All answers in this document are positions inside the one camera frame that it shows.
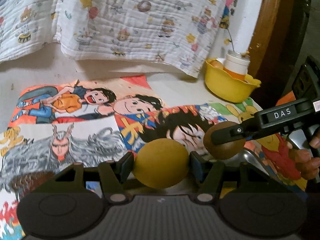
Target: anime poster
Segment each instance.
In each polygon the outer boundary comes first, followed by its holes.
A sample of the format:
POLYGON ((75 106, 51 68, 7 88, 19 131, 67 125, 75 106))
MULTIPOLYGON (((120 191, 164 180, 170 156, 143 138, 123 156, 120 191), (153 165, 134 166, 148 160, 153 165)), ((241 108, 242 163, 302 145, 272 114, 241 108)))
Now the anime poster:
POLYGON ((152 91, 144 75, 34 86, 21 93, 9 127, 22 123, 80 122, 114 113, 157 111, 163 107, 166 105, 152 91))
POLYGON ((206 155, 205 132, 227 120, 208 104, 177 106, 144 114, 116 114, 115 118, 127 149, 134 154, 150 141, 170 138, 183 144, 188 152, 206 155))
POLYGON ((22 238, 18 201, 47 179, 74 162, 95 167, 127 153, 114 116, 90 122, 22 124, 0 135, 0 148, 2 239, 22 238))

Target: yellow cartoon character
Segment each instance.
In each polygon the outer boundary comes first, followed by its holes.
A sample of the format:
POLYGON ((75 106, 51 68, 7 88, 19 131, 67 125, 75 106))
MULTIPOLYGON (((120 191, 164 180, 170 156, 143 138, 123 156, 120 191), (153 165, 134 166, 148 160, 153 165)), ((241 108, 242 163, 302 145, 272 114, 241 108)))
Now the yellow cartoon character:
POLYGON ((118 33, 118 41, 126 41, 130 37, 130 33, 127 29, 120 30, 118 33))
POLYGON ((161 27, 161 34, 159 34, 159 37, 166 37, 170 38, 172 36, 172 33, 174 31, 174 21, 172 17, 166 17, 166 19, 162 23, 161 27))
POLYGON ((31 8, 28 6, 24 9, 23 13, 20 15, 20 23, 16 25, 16 30, 19 29, 19 32, 16 33, 19 43, 25 43, 31 39, 31 31, 29 30, 28 23, 37 15, 37 13, 32 13, 31 8))

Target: human hand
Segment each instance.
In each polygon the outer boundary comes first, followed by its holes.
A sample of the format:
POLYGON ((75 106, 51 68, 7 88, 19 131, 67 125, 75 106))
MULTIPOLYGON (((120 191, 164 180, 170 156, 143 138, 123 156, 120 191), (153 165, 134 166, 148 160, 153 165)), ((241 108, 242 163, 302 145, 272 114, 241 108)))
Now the human hand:
MULTIPOLYGON (((310 142, 313 148, 320 148, 320 130, 310 142)), ((314 179, 319 174, 320 158, 312 158, 308 150, 296 150, 288 143, 289 158, 296 163, 296 169, 301 172, 301 177, 306 180, 314 179)))

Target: cartoon boy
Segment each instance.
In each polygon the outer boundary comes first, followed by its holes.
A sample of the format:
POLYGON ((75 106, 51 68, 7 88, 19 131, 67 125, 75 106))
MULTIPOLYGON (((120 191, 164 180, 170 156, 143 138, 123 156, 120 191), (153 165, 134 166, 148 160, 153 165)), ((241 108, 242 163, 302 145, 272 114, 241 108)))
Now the cartoon boy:
POLYGON ((112 106, 107 106, 99 109, 99 113, 103 115, 110 115, 112 113, 118 114, 142 114, 146 112, 154 112, 162 108, 159 98, 146 95, 127 96, 116 100, 112 106))
POLYGON ((71 114, 79 109, 82 109, 83 104, 91 106, 109 106, 109 103, 112 103, 115 100, 116 95, 114 92, 105 88, 87 89, 83 86, 66 86, 53 97, 49 94, 44 94, 29 101, 19 102, 17 108, 24 108, 39 102, 42 103, 43 106, 39 109, 32 108, 28 110, 20 110, 12 118, 12 122, 24 114, 49 118, 52 113, 71 114))
POLYGON ((139 136, 146 143, 159 138, 173 139, 184 145, 188 152, 197 151, 203 155, 207 152, 203 144, 203 137, 213 125, 214 123, 202 118, 199 114, 194 115, 189 110, 187 112, 180 110, 166 117, 161 112, 158 122, 155 122, 155 127, 144 126, 139 136))

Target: anime character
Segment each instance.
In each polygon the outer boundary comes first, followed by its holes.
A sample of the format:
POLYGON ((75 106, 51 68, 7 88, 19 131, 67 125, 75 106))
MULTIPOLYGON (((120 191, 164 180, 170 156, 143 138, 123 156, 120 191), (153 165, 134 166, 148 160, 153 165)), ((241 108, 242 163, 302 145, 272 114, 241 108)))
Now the anime character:
POLYGON ((174 31, 174 22, 172 17, 166 17, 166 19, 162 23, 161 27, 161 34, 159 34, 159 37, 166 37, 170 38, 172 36, 172 33, 174 31))
POLYGON ((188 152, 197 151, 203 155, 207 153, 203 145, 203 137, 207 130, 217 122, 226 121, 223 117, 209 106, 201 106, 198 113, 189 109, 180 109, 176 113, 165 115, 160 112, 154 127, 143 127, 138 132, 140 138, 145 142, 151 142, 159 138, 168 138, 180 142, 188 152))
POLYGON ((31 13, 32 9, 28 9, 28 6, 24 9, 23 13, 20 16, 20 23, 16 25, 16 30, 19 29, 19 32, 15 34, 18 38, 19 43, 25 43, 31 39, 31 31, 29 30, 28 24, 30 21, 36 17, 37 13, 31 13))
POLYGON ((39 172, 49 177, 48 172, 57 174, 74 162, 95 167, 103 161, 118 161, 126 153, 119 131, 106 127, 87 139, 79 139, 71 135, 73 126, 72 123, 67 131, 57 131, 53 125, 52 136, 8 151, 2 159, 0 189, 16 192, 18 199, 34 187, 39 172))
POLYGON ((161 103, 159 98, 137 94, 135 96, 126 96, 116 100, 111 106, 99 109, 99 113, 104 115, 110 115, 112 113, 143 114, 160 110, 162 108, 161 103))
POLYGON ((197 25, 198 32, 200 34, 205 34, 212 28, 216 28, 215 19, 211 17, 211 10, 205 8, 201 17, 192 16, 192 21, 197 25))
POLYGON ((50 119, 72 116, 73 112, 76 112, 73 116, 80 116, 85 114, 88 109, 97 112, 99 106, 109 106, 109 103, 116 100, 114 92, 105 88, 87 89, 83 86, 66 86, 56 95, 49 93, 39 95, 37 92, 37 89, 33 93, 29 91, 29 96, 32 99, 19 101, 17 108, 25 108, 41 103, 40 108, 22 109, 12 118, 12 122, 24 114, 50 119))
POLYGON ((127 29, 120 30, 117 36, 118 41, 126 41, 130 37, 127 29))

